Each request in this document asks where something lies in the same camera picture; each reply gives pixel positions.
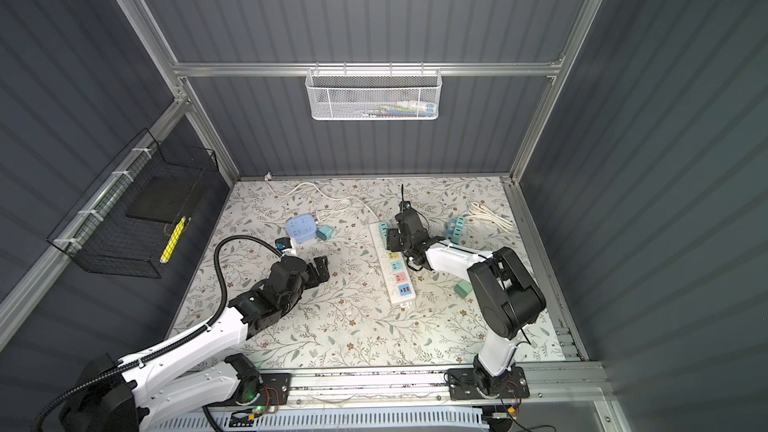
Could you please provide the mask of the green charger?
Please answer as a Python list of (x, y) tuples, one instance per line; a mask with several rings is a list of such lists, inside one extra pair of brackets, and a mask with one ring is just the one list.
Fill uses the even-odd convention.
[(455, 294), (462, 299), (467, 299), (473, 292), (473, 287), (469, 281), (461, 280), (453, 288)]

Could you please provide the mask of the teal usb power strip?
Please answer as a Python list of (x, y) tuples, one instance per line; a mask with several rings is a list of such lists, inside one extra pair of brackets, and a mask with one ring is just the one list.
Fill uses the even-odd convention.
[(459, 245), (462, 242), (466, 218), (458, 216), (448, 222), (446, 228), (446, 237), (453, 243)]

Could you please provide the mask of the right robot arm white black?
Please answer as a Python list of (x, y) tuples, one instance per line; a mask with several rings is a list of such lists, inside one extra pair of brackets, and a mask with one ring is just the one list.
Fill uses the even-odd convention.
[(472, 381), (478, 394), (497, 398), (521, 383), (513, 379), (515, 352), (525, 326), (536, 322), (546, 299), (517, 253), (509, 247), (480, 251), (432, 236), (422, 215), (403, 200), (387, 230), (386, 249), (400, 253), (408, 269), (446, 273), (467, 281), (488, 331), (473, 359)]

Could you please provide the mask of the white multicolour power strip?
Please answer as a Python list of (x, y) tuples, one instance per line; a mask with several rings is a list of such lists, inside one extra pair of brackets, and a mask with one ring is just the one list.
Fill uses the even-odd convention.
[(405, 307), (416, 299), (416, 292), (402, 254), (386, 248), (387, 239), (383, 241), (379, 233), (380, 223), (370, 224), (368, 229), (379, 260), (385, 289), (393, 306)]

